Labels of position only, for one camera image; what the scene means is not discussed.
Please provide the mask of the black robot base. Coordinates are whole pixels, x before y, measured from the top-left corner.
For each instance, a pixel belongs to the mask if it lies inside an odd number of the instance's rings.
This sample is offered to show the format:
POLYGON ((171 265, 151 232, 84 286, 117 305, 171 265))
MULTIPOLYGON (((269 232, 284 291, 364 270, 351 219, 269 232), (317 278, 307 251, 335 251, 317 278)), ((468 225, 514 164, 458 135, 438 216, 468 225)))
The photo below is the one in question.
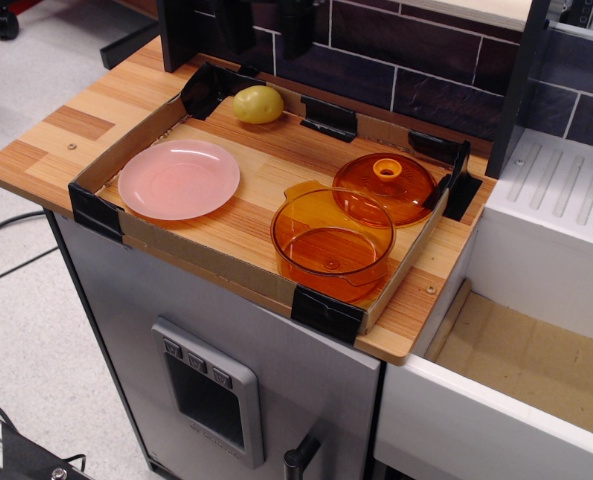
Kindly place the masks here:
POLYGON ((0 479, 90 479, 86 456, 60 458, 22 435, 0 408, 0 479))

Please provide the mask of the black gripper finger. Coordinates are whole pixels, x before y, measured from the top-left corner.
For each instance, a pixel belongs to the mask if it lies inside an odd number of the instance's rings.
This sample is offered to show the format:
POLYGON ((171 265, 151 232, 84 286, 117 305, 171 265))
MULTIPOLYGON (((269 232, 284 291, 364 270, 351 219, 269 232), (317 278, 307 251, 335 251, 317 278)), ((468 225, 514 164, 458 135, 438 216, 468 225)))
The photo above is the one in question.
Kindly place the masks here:
POLYGON ((241 54, 256 45, 249 3, 238 0, 215 1, 214 16, 226 46, 233 53, 241 54))
POLYGON ((316 5, 312 0, 280 0, 278 15, 282 56, 285 60, 295 60, 313 44, 316 5))

